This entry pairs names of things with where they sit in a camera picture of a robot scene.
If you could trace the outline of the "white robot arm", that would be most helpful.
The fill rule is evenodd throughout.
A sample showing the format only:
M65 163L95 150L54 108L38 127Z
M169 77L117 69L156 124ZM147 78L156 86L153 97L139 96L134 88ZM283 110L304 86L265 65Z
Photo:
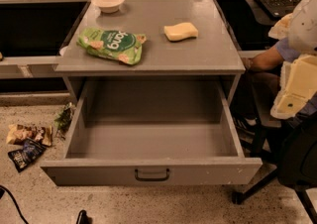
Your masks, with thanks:
M295 7L288 39L300 56L282 66L280 91L270 110L276 119L294 117L317 92L317 0L301 0Z

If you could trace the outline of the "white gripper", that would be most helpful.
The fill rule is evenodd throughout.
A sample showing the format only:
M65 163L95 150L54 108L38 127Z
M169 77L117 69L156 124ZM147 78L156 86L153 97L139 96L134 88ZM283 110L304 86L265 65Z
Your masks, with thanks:
M270 28L268 36L281 40L288 36L292 14ZM294 62L285 61L280 73L280 90L273 101L270 115L276 119L294 117L317 92L317 57L301 55Z

